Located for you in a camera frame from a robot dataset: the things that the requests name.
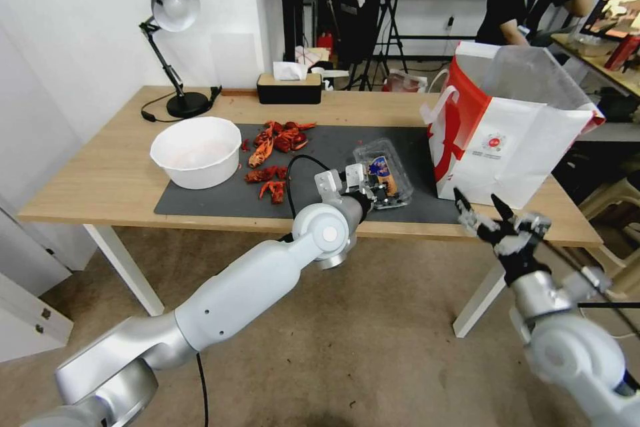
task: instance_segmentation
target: plastic bowl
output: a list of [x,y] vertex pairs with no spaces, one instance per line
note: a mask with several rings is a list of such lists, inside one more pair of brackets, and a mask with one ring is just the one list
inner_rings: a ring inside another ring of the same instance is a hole
[[171,180],[188,189],[218,185],[238,170],[240,130],[229,120],[199,117],[162,131],[149,155]]

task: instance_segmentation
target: id badge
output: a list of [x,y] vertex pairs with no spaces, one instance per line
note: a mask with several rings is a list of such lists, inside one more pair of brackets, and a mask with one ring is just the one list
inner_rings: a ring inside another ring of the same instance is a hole
[[518,31],[522,33],[524,37],[531,33],[531,30],[526,28],[524,25],[518,25]]

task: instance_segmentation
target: lamp shade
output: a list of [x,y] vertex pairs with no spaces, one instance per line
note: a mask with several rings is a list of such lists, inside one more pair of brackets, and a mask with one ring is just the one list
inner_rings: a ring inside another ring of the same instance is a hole
[[188,29],[200,13],[200,0],[151,0],[151,11],[162,30]]

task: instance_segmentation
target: computer monitor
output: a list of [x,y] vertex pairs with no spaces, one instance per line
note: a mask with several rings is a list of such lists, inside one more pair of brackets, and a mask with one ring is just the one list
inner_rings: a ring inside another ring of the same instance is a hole
[[612,40],[629,33],[640,35],[640,0],[599,0],[582,33]]

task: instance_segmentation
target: robot finger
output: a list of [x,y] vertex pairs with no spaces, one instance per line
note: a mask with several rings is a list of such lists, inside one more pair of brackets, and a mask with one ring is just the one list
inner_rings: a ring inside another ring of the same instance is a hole
[[502,217],[502,220],[513,223],[515,220],[513,210],[511,210],[511,208],[505,202],[500,200],[494,193],[491,194],[491,200],[493,201],[493,205],[498,211],[498,214]]

